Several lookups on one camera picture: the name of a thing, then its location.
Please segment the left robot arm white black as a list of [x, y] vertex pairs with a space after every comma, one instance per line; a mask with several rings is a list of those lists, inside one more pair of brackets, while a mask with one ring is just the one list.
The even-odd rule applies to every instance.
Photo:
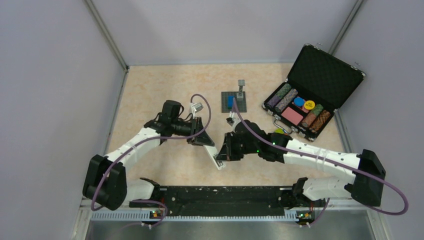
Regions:
[[109, 210], [118, 209], [128, 198], [141, 199], [147, 206], [154, 207], [160, 202], [160, 193], [154, 185], [143, 180], [141, 190], [128, 192], [127, 169], [133, 167], [143, 155], [162, 145], [167, 140], [186, 140], [193, 146], [202, 146], [215, 166], [221, 168], [216, 160], [218, 150], [206, 132], [207, 126], [196, 114], [203, 105], [191, 102], [187, 118], [180, 115], [184, 107], [178, 101], [166, 100], [156, 117], [148, 121], [129, 141], [116, 150], [93, 156], [88, 165], [82, 195]]

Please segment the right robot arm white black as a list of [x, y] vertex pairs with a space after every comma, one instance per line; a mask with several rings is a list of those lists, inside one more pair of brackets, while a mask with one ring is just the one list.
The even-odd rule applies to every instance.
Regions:
[[371, 150], [346, 153], [319, 148], [286, 134], [266, 133], [256, 123], [246, 120], [235, 124], [232, 131], [224, 135], [215, 158], [220, 162], [240, 161], [248, 154], [257, 154], [268, 162], [315, 168], [331, 175], [326, 179], [301, 180], [301, 187], [293, 192], [293, 200], [299, 206], [322, 198], [352, 198], [370, 207], [381, 205], [384, 185], [373, 177], [383, 180], [386, 171]]

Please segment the white remote control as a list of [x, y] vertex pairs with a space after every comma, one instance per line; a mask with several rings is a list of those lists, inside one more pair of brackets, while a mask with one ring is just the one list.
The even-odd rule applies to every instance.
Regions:
[[215, 146], [204, 145], [203, 148], [205, 149], [209, 159], [213, 162], [213, 164], [218, 170], [222, 170], [226, 166], [225, 163], [220, 160], [217, 160], [218, 150]]

